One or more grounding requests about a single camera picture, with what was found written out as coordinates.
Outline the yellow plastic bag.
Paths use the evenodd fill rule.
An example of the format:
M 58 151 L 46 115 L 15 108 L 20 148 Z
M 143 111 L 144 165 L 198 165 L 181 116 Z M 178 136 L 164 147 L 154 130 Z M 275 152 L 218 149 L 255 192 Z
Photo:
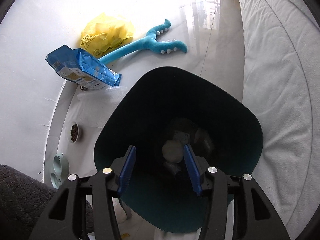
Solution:
M 81 32 L 80 48 L 96 58 L 132 42 L 133 24 L 124 18 L 100 14 L 91 20 Z

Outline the white cloth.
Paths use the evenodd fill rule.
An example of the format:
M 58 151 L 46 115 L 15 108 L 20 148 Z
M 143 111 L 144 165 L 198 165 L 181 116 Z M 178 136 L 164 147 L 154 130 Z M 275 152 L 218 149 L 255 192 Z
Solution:
M 179 163 L 183 159 L 183 145 L 177 140 L 168 140 L 162 147 L 164 159 L 169 163 Z

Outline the dark grey rug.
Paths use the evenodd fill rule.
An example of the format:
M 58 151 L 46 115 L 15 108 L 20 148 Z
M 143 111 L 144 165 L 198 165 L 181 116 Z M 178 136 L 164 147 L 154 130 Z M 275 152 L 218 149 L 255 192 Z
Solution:
M 1 165 L 1 239 L 88 239 L 93 222 L 77 181 L 56 190 Z

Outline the blue plush toy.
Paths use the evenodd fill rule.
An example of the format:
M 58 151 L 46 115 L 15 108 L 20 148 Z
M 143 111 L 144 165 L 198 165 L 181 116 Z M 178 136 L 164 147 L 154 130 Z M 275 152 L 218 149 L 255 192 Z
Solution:
M 138 50 L 150 50 L 156 54 L 170 54 L 172 51 L 181 50 L 187 53 L 188 47 L 185 43 L 178 40 L 170 40 L 168 42 L 159 42 L 157 36 L 169 30 L 171 22 L 167 19 L 163 24 L 157 25 L 149 29 L 144 38 L 128 43 L 108 54 L 101 57 L 99 61 L 105 65 L 116 61 L 117 59 L 131 54 Z

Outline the blue pet food bag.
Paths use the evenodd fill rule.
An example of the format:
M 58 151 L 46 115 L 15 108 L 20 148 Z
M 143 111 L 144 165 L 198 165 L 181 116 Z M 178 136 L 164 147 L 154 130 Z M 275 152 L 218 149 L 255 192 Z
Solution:
M 49 53 L 46 61 L 60 77 L 89 90 L 120 85 L 120 74 L 81 48 L 71 49 L 63 45 Z

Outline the pet food bowl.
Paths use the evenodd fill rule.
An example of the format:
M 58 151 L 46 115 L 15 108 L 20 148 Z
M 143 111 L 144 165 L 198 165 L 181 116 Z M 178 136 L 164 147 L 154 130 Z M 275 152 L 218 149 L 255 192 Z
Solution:
M 82 129 L 78 123 L 70 122 L 69 126 L 66 128 L 66 132 L 70 143 L 74 144 L 81 140 Z

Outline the dark teal trash bin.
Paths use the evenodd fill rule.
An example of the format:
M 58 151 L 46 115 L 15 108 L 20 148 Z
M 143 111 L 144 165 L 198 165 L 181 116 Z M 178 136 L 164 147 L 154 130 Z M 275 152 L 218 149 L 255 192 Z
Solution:
M 191 185 L 183 148 L 225 174 L 251 173 L 263 150 L 255 115 L 211 82 L 176 67 L 144 74 L 109 117 L 94 147 L 98 170 L 136 148 L 121 200 L 155 227 L 190 233 L 204 220 L 207 198 Z

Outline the green double pet bowl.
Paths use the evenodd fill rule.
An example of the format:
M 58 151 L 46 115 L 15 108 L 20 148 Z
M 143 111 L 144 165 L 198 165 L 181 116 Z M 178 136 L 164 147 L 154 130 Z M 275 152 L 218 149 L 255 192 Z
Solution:
M 67 179 L 69 174 L 69 162 L 63 153 L 53 157 L 53 168 L 50 173 L 50 182 L 53 188 L 58 189 Z

